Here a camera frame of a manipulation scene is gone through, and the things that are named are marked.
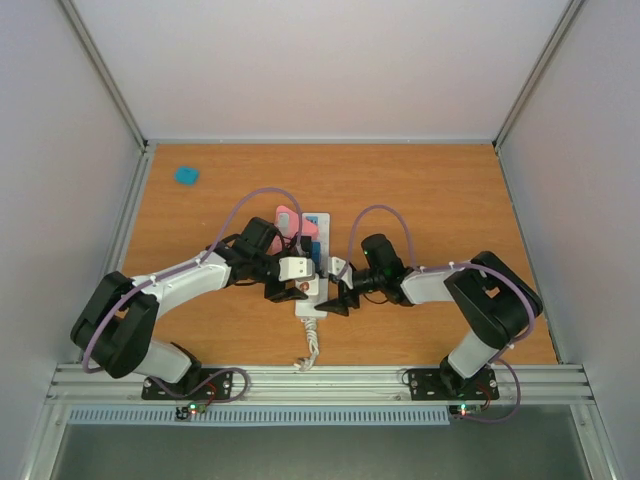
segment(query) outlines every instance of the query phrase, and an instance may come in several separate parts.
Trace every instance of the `power cord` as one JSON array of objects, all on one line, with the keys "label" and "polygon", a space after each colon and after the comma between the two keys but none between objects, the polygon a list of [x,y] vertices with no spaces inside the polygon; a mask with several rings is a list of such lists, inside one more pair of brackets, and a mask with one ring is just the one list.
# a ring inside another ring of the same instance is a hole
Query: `power cord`
[{"label": "power cord", "polygon": [[318,320],[316,318],[303,318],[302,323],[307,334],[307,343],[309,344],[309,352],[311,356],[308,358],[301,358],[300,363],[294,363],[295,367],[301,372],[307,372],[316,363],[318,355],[320,355],[320,346],[318,344]]}]

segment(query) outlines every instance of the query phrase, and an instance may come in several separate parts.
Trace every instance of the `pink sponge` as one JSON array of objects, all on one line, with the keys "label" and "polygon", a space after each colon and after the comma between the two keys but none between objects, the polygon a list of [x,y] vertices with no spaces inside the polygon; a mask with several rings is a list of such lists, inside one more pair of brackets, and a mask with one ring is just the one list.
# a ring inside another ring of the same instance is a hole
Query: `pink sponge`
[{"label": "pink sponge", "polygon": [[[293,238],[298,232],[298,214],[284,205],[276,208],[276,221],[274,223],[286,238]],[[302,217],[302,235],[311,237],[312,240],[318,238],[318,226],[311,223],[304,216]],[[271,244],[271,252],[275,254],[281,250],[282,242],[276,237]]]}]

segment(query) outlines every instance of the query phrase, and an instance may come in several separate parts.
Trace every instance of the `white wall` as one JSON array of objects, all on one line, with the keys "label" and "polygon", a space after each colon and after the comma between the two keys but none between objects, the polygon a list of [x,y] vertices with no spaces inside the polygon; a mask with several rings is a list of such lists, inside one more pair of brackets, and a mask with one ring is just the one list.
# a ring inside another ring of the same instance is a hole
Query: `white wall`
[{"label": "white wall", "polygon": [[640,478],[640,3],[587,2],[503,149],[550,321]]},{"label": "white wall", "polygon": [[18,477],[136,146],[53,0],[0,14],[0,477]]},{"label": "white wall", "polygon": [[147,138],[492,140],[566,0],[76,0]]}]

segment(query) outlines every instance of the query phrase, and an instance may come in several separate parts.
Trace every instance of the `wooden surface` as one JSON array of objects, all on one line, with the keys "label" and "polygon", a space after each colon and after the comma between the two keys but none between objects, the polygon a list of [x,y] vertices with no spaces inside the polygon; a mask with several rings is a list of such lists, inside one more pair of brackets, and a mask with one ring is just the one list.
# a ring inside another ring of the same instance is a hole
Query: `wooden surface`
[{"label": "wooden surface", "polygon": [[[180,166],[200,170],[194,186],[174,180]],[[125,274],[151,273],[193,257],[213,241],[236,202],[264,186],[289,191],[305,211],[331,214],[332,255],[346,256],[357,214],[383,203],[406,219],[420,264],[466,260],[492,250],[533,284],[500,167],[488,145],[160,145]],[[290,205],[277,194],[250,200],[227,234],[240,232],[253,216],[272,220],[281,203]],[[398,221],[374,211],[358,230],[356,266],[365,265],[360,241],[376,232],[387,235],[409,262]],[[348,318],[329,315],[320,321],[318,364],[439,363],[469,329],[453,303],[411,308],[361,303]],[[262,286],[232,287],[169,312],[155,335],[179,343],[205,363],[289,365],[308,356],[293,308],[293,303],[264,300]],[[544,320],[505,358],[555,363]]]}]

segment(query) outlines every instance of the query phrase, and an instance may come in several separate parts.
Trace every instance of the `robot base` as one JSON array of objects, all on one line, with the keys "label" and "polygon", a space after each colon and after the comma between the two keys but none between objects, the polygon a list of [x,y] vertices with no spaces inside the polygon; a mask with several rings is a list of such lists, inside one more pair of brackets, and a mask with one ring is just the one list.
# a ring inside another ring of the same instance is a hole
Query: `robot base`
[{"label": "robot base", "polygon": [[483,368],[460,395],[452,396],[440,380],[440,368],[411,368],[403,375],[403,381],[409,386],[411,400],[486,400],[486,390],[491,400],[500,398],[496,375],[490,368]]}]

